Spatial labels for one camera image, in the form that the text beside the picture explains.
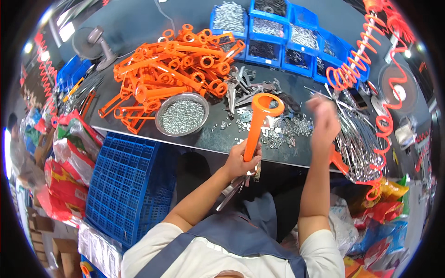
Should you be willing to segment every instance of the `worker's right hand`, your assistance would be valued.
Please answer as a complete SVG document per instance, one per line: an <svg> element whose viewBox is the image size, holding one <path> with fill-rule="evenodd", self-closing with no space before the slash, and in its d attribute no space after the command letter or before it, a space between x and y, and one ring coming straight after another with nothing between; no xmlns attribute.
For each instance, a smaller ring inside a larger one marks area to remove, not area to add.
<svg viewBox="0 0 445 278"><path fill-rule="evenodd" d="M306 105L314 112L315 116L312 152L329 155L331 144L340 132L337 109L331 100L318 94L313 95Z"/></svg>
<svg viewBox="0 0 445 278"><path fill-rule="evenodd" d="M246 149L247 140L244 140L239 145L235 145L230 150L229 157L221 169L226 173L230 180L245 175L248 171L253 170L258 162L261 160L261 143L258 143L254 157L251 161L245 162L243 155Z"/></svg>

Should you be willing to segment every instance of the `cardboard box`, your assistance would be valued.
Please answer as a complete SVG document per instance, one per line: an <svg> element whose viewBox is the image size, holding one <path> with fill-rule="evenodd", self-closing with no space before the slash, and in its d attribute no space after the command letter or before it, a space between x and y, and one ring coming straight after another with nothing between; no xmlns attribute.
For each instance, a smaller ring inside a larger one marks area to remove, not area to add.
<svg viewBox="0 0 445 278"><path fill-rule="evenodd" d="M45 247L43 246L43 243L33 242L32 244L34 245L34 250L36 252L45 252Z"/></svg>
<svg viewBox="0 0 445 278"><path fill-rule="evenodd" d="M32 208L30 206L27 206L26 210L28 211L28 216L34 216L36 214L39 214L35 208Z"/></svg>
<svg viewBox="0 0 445 278"><path fill-rule="evenodd" d="M32 240L33 242L43 242L42 234L39 233L39 232L33 232L33 231L31 231L31 240Z"/></svg>
<svg viewBox="0 0 445 278"><path fill-rule="evenodd" d="M53 238L53 253L57 265L66 278L79 278L81 255L77 252L77 242L72 239Z"/></svg>
<svg viewBox="0 0 445 278"><path fill-rule="evenodd" d="M29 217L29 228L38 232L49 232L54 231L53 220L49 217L43 217L40 215L35 215L34 217Z"/></svg>
<svg viewBox="0 0 445 278"><path fill-rule="evenodd" d="M36 256L37 256L37 258L39 258L39 261L44 261L44 262L48 261L48 258L46 257L45 252L36 252Z"/></svg>

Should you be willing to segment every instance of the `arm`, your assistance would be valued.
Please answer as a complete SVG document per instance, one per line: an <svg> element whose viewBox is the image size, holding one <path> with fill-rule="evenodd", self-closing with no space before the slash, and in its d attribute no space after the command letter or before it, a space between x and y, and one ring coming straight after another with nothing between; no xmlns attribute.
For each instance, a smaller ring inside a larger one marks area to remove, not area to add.
<svg viewBox="0 0 445 278"><path fill-rule="evenodd" d="M340 131L337 111L331 101L314 97L308 104L315 114L312 135L312 162L301 195L298 218L299 246L314 232L330 230L329 147Z"/></svg>
<svg viewBox="0 0 445 278"><path fill-rule="evenodd" d="M261 144L259 144L256 156L250 162L244 162L246 142L247 140L244 140L241 144L233 146L225 165L180 201L162 222L172 223L183 232L198 224L230 181L246 174L261 160Z"/></svg>

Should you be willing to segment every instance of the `white t-shirt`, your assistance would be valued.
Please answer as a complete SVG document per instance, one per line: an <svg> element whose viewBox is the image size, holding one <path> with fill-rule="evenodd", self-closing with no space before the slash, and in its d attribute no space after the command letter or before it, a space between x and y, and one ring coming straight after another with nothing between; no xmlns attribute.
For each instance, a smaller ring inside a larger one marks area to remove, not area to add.
<svg viewBox="0 0 445 278"><path fill-rule="evenodd" d="M127 252L122 278L134 278L164 247L183 231L171 223L159 223ZM330 230L311 234L300 248L310 278L345 277L343 258ZM213 278L240 273L244 278L294 277L288 260L262 255L254 258L228 253L205 238L196 237L162 275L163 278Z"/></svg>

